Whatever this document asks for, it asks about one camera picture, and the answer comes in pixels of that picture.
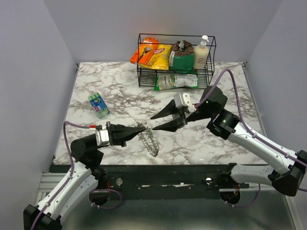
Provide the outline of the metal toothed key ring disc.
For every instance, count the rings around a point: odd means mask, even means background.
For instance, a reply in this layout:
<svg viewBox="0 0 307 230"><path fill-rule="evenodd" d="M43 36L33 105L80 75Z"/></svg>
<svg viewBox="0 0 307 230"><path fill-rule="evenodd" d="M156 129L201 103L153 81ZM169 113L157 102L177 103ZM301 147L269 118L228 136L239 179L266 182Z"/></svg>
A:
<svg viewBox="0 0 307 230"><path fill-rule="evenodd" d="M159 153L160 146L157 141L154 140L154 136L147 136L147 122L136 122L136 127L143 127L145 130L138 134L138 140L143 144L145 149L150 153L152 157L156 157Z"/></svg>

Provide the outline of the key with green tag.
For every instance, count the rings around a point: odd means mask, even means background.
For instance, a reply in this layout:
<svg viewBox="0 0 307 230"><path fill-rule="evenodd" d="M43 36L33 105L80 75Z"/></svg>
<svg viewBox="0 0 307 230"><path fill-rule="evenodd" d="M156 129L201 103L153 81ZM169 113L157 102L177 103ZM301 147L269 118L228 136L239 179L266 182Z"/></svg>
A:
<svg viewBox="0 0 307 230"><path fill-rule="evenodd" d="M147 128L147 136L152 137L153 136L153 131L151 128Z"/></svg>

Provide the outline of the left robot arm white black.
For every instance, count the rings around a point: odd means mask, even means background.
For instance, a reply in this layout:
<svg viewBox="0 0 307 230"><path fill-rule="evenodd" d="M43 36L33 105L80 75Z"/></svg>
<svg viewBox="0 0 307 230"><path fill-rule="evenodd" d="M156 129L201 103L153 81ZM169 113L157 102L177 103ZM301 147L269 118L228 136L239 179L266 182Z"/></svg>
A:
<svg viewBox="0 0 307 230"><path fill-rule="evenodd" d="M95 189L106 185L104 169L100 166L102 147L121 146L146 130L143 126L90 125L94 134L67 144L70 168L53 190L36 206L28 205L23 212L25 230L60 230L73 209Z"/></svg>

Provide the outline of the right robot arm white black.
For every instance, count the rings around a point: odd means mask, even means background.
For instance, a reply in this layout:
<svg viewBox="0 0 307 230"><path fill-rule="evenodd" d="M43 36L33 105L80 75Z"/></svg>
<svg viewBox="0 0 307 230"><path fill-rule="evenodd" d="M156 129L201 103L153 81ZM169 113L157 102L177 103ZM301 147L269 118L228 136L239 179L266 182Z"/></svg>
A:
<svg viewBox="0 0 307 230"><path fill-rule="evenodd" d="M286 196L295 196L307 171L307 153L282 147L251 129L239 116L227 111L227 97L218 87L207 87L201 97L204 102L192 104L188 93L178 93L159 113L158 119L171 115L172 121L154 130L175 132L188 122L209 119L207 128L217 137L236 143L266 162L266 165L236 164L221 175L223 186L256 183L272 186Z"/></svg>

